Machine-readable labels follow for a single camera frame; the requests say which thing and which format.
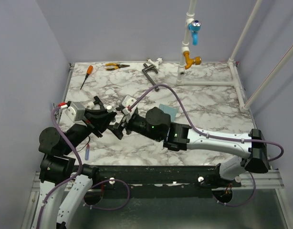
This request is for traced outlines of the teal paper envelope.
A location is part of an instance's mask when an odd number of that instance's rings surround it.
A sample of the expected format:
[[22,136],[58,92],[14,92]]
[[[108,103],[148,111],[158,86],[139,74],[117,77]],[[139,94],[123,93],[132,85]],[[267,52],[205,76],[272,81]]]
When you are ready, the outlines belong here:
[[164,113],[170,115],[171,122],[175,121],[178,109],[163,104],[159,105],[159,109],[162,110]]

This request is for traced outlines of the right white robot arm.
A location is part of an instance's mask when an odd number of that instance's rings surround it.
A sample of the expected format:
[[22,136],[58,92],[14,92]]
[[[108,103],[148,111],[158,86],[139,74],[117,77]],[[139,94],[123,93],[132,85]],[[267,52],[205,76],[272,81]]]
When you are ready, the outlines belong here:
[[252,129],[244,134],[226,134],[218,132],[195,131],[193,127],[171,121],[169,114],[154,107],[145,116],[138,112],[125,115],[119,123],[109,126],[109,130],[118,138],[136,132],[157,142],[171,151],[209,150],[233,155],[230,160],[216,166],[218,172],[213,175],[214,183],[226,186],[236,176],[245,173],[264,174],[269,170],[267,147],[262,141],[262,133]]

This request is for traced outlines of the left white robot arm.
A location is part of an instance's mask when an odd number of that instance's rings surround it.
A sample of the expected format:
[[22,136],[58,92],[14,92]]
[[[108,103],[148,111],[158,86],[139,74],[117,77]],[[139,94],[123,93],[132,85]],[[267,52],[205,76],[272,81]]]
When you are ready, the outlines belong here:
[[100,181],[98,169],[83,164],[76,147],[90,134],[102,137],[116,116],[111,107],[77,112],[67,105],[54,109],[62,110],[74,124],[64,132],[54,122],[39,137],[39,151],[44,157],[40,164],[40,193],[33,229],[69,228],[87,190],[97,187]]

